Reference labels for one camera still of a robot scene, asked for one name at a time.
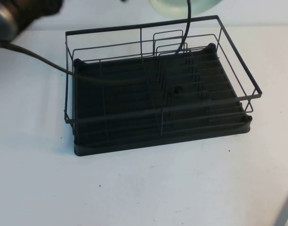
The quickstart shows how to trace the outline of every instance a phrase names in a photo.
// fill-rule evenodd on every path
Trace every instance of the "lamp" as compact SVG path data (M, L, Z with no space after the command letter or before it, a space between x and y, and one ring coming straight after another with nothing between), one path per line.
M222 0L191 0L192 15L202 13L217 5ZM150 0L151 5L161 14L175 17L187 17L188 8L186 0Z

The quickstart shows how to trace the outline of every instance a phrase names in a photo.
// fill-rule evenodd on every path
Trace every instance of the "cable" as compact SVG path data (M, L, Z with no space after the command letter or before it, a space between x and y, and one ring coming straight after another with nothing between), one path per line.
M177 49L176 54L178 54L182 50L183 45L185 44L185 41L187 39L189 29L190 29L190 24L191 24L191 0L187 0L187 5L188 5L188 21L187 21L187 26L186 26L186 30L185 30L185 35L183 36L181 45Z
M67 73L73 77L76 77L78 79L82 79L82 80L85 80L85 81L89 81L89 82L93 82L93 83L109 83L109 84L114 84L114 83L130 83L130 82L135 82L135 81L139 81L139 80L143 80L143 79L129 79L129 80L107 80L107 79L95 79L95 78L89 78L89 77L86 77L86 76L83 76L83 75L80 75L80 74L76 74L76 73L73 73L73 72L70 72L54 63L52 63L51 61L43 58L42 56L39 56L37 55L36 53L33 53L32 51L30 50L27 50L23 47L20 47L20 46L17 46L15 44L11 44L11 43L4 43L4 42L0 42L0 48L4 48L4 49L7 49L7 50L11 50L11 51L14 51L14 52L17 52L17 53L23 53L23 54L26 54L30 57L34 57L46 64L48 64L49 66L51 67L54 67L55 69L61 71L61 72L64 72L64 73Z
M178 54L182 50L183 45L185 44L185 41L187 39L189 29L190 29L190 23L191 23L191 0L187 0L187 5L188 5L188 21L187 21L187 26L186 26L186 30L185 30L185 35L183 36L181 45L177 49L176 54ZM57 70L59 70L61 72L67 73L67 74L69 74L69 75L71 75L73 77L76 77L76 78L79 78L79 79L83 79L85 81L89 81L89 82L93 82L93 83L114 84L114 83L130 83L130 82L135 82L135 81L141 80L141 79L131 79L131 80L113 80L112 79L112 80L106 80L106 79L89 78L89 77L86 77L86 76L82 76L80 74L76 74L76 73L70 72L70 71L64 69L63 67L60 67L60 66L54 64L53 62L47 60L46 58L43 58L42 56L39 56L36 53L33 53L32 51L27 50L27 49L25 49L23 47L17 46L15 44L0 42L0 48L4 48L4 49L11 50L11 51L14 51L14 52L26 54L26 55L28 55L30 57L34 57L34 58L36 58L36 59L48 64L49 66L54 67L55 69L57 69Z

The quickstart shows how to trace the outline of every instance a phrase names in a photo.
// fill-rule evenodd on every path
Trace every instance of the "plastic drip tray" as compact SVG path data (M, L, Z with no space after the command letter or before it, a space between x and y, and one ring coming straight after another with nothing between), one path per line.
M79 156L246 133L247 116L218 59L216 45L177 55L87 64L74 78L75 153ZM222 100L220 104L209 102Z

